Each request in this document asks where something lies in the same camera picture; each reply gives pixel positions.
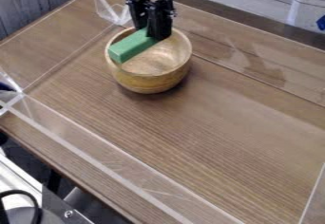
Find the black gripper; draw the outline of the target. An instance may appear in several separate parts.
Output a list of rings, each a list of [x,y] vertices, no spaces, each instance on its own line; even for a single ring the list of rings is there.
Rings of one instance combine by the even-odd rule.
[[[141,29],[147,26],[148,37],[152,37],[157,41],[165,39],[171,35],[173,17],[172,0],[126,0],[126,5],[134,28]]]

